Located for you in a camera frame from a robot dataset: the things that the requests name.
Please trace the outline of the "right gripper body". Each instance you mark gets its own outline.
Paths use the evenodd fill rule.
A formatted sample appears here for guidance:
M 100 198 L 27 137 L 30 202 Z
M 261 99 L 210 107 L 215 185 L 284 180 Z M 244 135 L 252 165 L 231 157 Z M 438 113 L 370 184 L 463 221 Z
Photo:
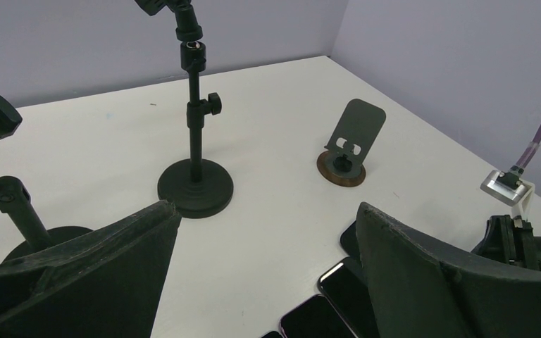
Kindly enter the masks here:
M 492 216 L 471 253 L 520 268 L 539 268 L 533 227 L 520 216 Z

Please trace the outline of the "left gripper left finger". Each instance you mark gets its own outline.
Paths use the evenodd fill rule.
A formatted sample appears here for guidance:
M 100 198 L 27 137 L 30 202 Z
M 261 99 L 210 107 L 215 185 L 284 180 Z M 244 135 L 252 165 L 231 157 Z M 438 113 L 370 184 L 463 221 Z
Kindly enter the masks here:
M 158 201 L 0 264 L 0 337 L 149 337 L 182 217 Z

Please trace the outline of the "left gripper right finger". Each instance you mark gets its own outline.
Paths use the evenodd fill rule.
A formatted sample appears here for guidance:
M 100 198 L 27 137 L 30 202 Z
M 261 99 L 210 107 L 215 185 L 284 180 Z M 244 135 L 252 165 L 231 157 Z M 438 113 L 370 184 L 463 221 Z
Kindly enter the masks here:
M 541 337 L 541 272 L 475 255 L 362 203 L 356 236 L 381 337 Z

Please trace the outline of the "plain black phone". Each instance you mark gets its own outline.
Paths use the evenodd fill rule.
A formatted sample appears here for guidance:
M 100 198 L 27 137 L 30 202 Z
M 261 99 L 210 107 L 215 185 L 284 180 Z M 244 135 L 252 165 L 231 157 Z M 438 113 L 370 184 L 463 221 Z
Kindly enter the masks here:
M 380 337 L 359 262 L 343 258 L 319 277 L 317 286 L 356 337 Z

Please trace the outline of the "tall phone stand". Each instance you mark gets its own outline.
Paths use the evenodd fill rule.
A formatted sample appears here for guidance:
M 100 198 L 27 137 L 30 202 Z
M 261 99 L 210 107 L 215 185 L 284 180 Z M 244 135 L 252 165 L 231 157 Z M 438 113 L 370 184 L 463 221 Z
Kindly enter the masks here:
M 206 69 L 203 30 L 191 1 L 137 1 L 150 16 L 168 8 L 175 16 L 176 37 L 180 42 L 180 66 L 188 75 L 189 101 L 186 107 L 189 129 L 189 158 L 178 161 L 161 174 L 157 183 L 160 200 L 171 201 L 179 213 L 190 219 L 207 218 L 225 209 L 232 199 L 234 182 L 220 164 L 203 158 L 205 117 L 218 115 L 222 101 L 213 92 L 203 99 L 200 75 Z

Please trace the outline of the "wooden base phone stand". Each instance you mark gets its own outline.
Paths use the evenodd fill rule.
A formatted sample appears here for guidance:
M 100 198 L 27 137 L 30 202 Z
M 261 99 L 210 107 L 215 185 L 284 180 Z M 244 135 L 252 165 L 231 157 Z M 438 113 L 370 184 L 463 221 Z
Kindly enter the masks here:
M 386 122 L 386 112 L 361 99 L 345 107 L 325 151 L 317 160 L 319 173 L 340 187 L 357 187 L 366 178 L 363 165 Z

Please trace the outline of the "black phone stand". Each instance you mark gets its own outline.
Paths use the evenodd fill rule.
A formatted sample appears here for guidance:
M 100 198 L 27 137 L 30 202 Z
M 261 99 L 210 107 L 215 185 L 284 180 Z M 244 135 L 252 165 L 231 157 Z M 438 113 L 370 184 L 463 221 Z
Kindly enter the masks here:
M 12 136 L 22 121 L 16 108 L 0 95 L 0 140 Z M 31 204 L 25 185 L 13 176 L 0 177 L 0 211 L 8 215 L 25 239 L 5 257 L 6 261 L 43 251 L 92 231 L 80 226 L 46 229 Z

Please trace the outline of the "dark blue phone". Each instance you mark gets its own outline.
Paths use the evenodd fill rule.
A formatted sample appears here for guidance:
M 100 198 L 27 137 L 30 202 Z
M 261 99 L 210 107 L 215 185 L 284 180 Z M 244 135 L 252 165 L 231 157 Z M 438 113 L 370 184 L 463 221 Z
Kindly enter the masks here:
M 348 257 L 353 258 L 358 263 L 361 262 L 355 221 L 340 235 L 340 246 Z

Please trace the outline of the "magenta edged phone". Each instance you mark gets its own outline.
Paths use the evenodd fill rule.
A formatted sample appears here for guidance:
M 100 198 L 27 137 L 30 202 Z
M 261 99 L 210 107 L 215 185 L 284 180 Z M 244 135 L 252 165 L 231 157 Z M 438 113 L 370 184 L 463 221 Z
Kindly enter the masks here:
M 315 294 L 280 319 L 284 337 L 355 338 L 330 302 Z

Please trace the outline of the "silver black phone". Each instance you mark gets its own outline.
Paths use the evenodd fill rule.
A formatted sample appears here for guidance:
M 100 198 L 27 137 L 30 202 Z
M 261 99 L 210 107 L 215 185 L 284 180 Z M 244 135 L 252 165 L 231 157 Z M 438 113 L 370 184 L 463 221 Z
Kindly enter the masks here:
M 260 336 L 260 338 L 283 338 L 283 336 L 278 331 L 270 331 Z

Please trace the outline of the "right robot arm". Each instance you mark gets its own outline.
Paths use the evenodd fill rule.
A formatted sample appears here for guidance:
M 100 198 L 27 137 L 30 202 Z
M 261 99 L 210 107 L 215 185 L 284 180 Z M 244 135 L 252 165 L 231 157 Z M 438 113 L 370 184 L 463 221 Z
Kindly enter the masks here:
M 541 237 L 533 234 L 531 223 L 519 216 L 492 216 L 485 235 L 471 251 L 499 263 L 541 272 Z

